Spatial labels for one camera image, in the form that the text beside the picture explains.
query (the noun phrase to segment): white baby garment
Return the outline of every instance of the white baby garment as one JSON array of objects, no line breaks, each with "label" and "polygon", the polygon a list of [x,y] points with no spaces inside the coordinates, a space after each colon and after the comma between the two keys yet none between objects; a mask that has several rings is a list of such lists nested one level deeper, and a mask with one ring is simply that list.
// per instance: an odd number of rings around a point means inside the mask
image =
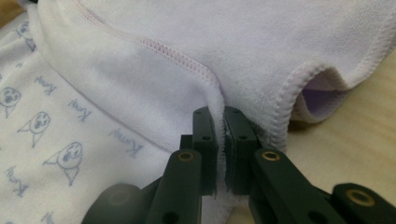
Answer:
[{"label": "white baby garment", "polygon": [[[21,1],[0,31],[0,223],[79,223],[102,190],[159,177],[192,111],[225,105],[283,150],[395,45],[394,1]],[[233,200],[204,199],[203,223]]]}]

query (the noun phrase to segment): cartoon animal print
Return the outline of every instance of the cartoon animal print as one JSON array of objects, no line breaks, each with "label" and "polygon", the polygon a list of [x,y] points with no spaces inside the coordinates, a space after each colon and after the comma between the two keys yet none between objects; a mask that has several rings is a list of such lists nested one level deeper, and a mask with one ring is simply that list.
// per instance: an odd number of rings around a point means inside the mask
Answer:
[{"label": "cartoon animal print", "polygon": [[30,48],[30,50],[32,52],[35,51],[35,41],[33,41],[33,38],[29,32],[29,21],[24,21],[23,23],[21,23],[17,27],[17,33],[20,37],[23,37],[26,45]]},{"label": "cartoon animal print", "polygon": [[44,161],[43,165],[58,165],[69,179],[69,186],[73,186],[81,161],[82,145],[79,142],[74,142]]},{"label": "cartoon animal print", "polygon": [[50,125],[50,116],[46,112],[39,112],[32,119],[27,121],[27,123],[18,130],[18,133],[22,133],[22,132],[32,133],[33,134],[32,147],[35,147],[35,144],[41,138],[44,131],[46,131],[49,125]]},{"label": "cartoon animal print", "polygon": [[6,119],[15,109],[21,99],[21,93],[10,87],[5,87],[0,91],[0,106],[4,108]]}]

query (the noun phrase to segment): wooden surface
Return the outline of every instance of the wooden surface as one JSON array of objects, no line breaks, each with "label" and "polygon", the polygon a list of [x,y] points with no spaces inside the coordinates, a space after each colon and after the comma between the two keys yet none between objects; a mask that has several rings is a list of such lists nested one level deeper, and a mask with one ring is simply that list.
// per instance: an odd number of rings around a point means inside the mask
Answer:
[{"label": "wooden surface", "polygon": [[[15,0],[0,0],[0,27],[21,12]],[[328,120],[292,123],[287,155],[321,189],[353,182],[396,205],[396,51]],[[228,220],[241,223],[254,223],[247,208]]]}]

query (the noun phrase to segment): seam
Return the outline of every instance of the seam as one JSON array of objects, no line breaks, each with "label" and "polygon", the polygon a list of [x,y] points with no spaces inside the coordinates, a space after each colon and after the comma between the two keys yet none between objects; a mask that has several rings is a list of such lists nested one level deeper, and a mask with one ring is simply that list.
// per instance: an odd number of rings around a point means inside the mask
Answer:
[{"label": "seam", "polygon": [[78,0],[73,0],[72,3],[75,6],[75,8],[79,11],[81,16],[83,16],[87,21],[89,21],[95,27],[115,37],[131,42],[139,43],[147,47],[148,49],[153,50],[154,52],[160,53],[165,58],[172,60],[178,66],[187,69],[189,71],[192,71],[194,74],[199,75],[198,78],[200,78],[204,83],[216,87],[219,86],[219,82],[216,76],[210,71],[210,69],[208,69],[201,63],[198,63],[195,60],[191,59],[187,55],[175,49],[171,49],[170,47],[165,46],[164,44],[161,44],[160,42],[152,40],[150,38],[141,35],[125,33],[122,30],[108,26],[100,22],[96,17],[94,17],[83,5],[81,5],[78,2]]},{"label": "seam", "polygon": [[393,40],[396,38],[396,7],[392,9],[386,18],[380,30],[377,33],[376,39],[369,47],[363,60],[358,64],[353,71],[351,77],[358,77],[351,80],[349,88],[353,88],[370,76],[376,67],[380,64],[388,54],[389,48],[394,47]]},{"label": "seam", "polygon": [[[291,110],[293,109],[298,94],[309,80],[326,69],[331,68],[323,63],[307,62],[295,69],[286,79],[280,88],[279,94],[276,97],[274,113],[272,119],[270,120],[268,130],[269,135],[267,139],[271,147],[275,147],[279,150],[285,150],[285,139],[287,135],[286,130],[288,129]],[[297,82],[299,84],[291,85],[291,83],[296,83],[295,75],[303,72],[307,72],[307,74]]]}]

